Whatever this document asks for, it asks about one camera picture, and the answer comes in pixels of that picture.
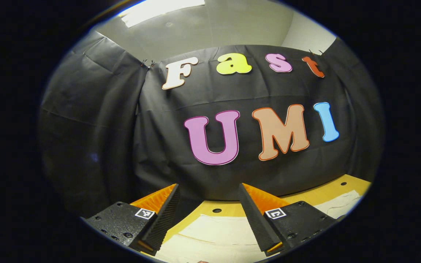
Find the black cloth backdrop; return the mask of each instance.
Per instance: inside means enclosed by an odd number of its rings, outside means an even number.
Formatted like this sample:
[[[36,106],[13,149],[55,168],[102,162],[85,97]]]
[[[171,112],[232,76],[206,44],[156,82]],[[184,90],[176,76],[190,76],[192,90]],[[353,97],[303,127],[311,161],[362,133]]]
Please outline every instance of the black cloth backdrop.
[[[221,75],[217,58],[241,53],[251,72]],[[277,73],[265,60],[279,53],[292,65]],[[325,74],[311,72],[309,56]],[[197,57],[184,85],[162,90],[168,63]],[[379,94],[358,58],[337,39],[323,55],[285,47],[236,45],[188,52],[147,70],[98,32],[91,32],[60,62],[40,111],[45,173],[69,211],[84,217],[116,201],[130,202],[173,183],[182,187],[177,220],[201,200],[237,200],[240,183],[281,196],[307,190],[345,173],[372,181],[384,143]],[[316,103],[328,102],[340,136],[324,142]],[[252,111],[271,107],[285,120],[292,104],[304,107],[309,148],[260,161],[261,130]],[[209,150],[224,148],[214,117],[237,110],[239,154],[209,166],[192,154],[186,119],[206,116]]]

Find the letter u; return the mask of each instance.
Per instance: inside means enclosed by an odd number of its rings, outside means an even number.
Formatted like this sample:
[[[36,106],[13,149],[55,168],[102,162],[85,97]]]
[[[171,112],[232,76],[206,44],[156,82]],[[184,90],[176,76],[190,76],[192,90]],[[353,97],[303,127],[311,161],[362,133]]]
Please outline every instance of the letter u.
[[[217,113],[215,120],[222,124],[225,148],[220,153],[209,151],[205,127],[209,119],[205,116],[189,118],[184,126],[189,132],[189,143],[194,157],[207,165],[223,165],[235,160],[238,155],[238,134],[236,120],[240,113],[236,110],[227,110]]]

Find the table surface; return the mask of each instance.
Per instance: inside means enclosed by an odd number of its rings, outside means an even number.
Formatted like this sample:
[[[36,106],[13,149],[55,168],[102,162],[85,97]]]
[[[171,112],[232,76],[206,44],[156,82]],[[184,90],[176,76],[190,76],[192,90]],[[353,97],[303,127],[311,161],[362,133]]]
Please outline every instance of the table surface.
[[[310,205],[319,205],[321,203],[330,201],[340,195],[349,193],[355,190],[360,196],[364,196],[370,186],[370,182],[355,178],[350,175],[343,175],[329,183],[321,186],[281,197],[289,203],[298,201],[305,201]],[[214,209],[220,209],[221,212],[214,213]],[[240,202],[218,202],[218,201],[203,201],[192,213],[185,217],[182,221],[167,231],[163,243],[170,240],[171,237],[177,235],[187,226],[197,220],[201,214],[212,217],[245,217],[245,213]]]

